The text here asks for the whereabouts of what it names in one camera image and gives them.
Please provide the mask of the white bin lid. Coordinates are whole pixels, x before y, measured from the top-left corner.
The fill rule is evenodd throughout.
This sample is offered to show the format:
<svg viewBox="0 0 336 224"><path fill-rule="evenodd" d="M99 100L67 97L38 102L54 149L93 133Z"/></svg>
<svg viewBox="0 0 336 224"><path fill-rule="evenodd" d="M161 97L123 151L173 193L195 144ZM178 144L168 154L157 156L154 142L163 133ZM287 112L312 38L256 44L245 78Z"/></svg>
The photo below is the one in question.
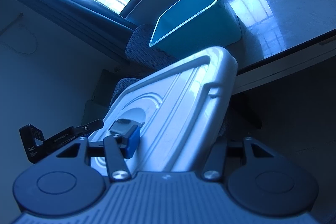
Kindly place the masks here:
<svg viewBox="0 0 336 224"><path fill-rule="evenodd" d="M127 87L113 102L101 141L118 119L141 124L141 138L126 161L132 174L187 172L216 141L231 98L238 64L222 47L209 47Z"/></svg>

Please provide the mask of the teal plastic storage bin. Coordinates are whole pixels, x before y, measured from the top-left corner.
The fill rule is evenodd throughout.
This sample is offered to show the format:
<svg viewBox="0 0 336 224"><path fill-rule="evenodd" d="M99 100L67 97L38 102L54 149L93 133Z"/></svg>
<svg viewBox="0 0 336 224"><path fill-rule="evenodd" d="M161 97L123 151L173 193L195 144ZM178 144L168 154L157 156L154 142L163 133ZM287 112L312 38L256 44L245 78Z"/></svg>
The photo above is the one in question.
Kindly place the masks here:
<svg viewBox="0 0 336 224"><path fill-rule="evenodd" d="M179 0L157 20L149 47L183 59L241 37L238 16L227 0Z"/></svg>

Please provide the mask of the grey knit chair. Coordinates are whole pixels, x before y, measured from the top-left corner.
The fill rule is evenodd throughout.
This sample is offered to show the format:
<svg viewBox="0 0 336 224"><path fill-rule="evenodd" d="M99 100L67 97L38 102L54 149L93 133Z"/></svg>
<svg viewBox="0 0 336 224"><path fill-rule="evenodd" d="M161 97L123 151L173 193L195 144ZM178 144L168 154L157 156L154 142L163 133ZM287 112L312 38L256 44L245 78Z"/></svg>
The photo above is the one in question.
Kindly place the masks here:
<svg viewBox="0 0 336 224"><path fill-rule="evenodd" d="M159 48L149 46L153 31L153 25L143 24L138 26L125 49L129 61L151 70L152 73L178 61Z"/></svg>

